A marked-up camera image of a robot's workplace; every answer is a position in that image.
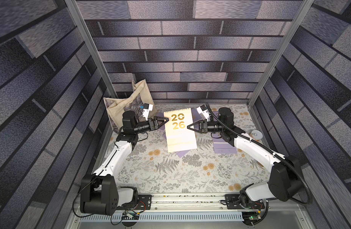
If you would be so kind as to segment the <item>pink 2026 desk calendar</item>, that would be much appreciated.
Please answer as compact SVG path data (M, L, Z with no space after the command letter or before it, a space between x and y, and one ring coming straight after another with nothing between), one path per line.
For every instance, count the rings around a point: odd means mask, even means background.
M193 123L190 108L164 112L169 121L165 124L169 153L197 149L194 131L187 129Z

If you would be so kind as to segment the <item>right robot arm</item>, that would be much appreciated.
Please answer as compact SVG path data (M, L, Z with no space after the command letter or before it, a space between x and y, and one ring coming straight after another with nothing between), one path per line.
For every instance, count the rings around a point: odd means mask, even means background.
M196 133L220 133L221 142L235 149L240 149L253 157L270 174L269 180L250 184L242 188L234 200L223 200L224 205L240 205L244 209L261 207L264 201L278 199L292 200L300 205L308 205L312 194L303 177L300 163L293 156L285 156L250 137L244 130L234 125L234 114L227 107L212 113L208 105L197 109L201 120L187 126Z

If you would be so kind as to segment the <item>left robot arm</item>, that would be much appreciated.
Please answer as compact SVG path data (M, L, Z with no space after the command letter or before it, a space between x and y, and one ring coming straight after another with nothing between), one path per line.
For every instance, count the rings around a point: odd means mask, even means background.
M118 189L115 177L136 146L138 135L158 130L168 121L166 117L154 116L140 122L134 111L123 113L123 126L115 141L115 148L94 173L85 175L81 181L79 191L81 213L87 216L90 214L111 216L119 207L132 209L137 206L137 188Z

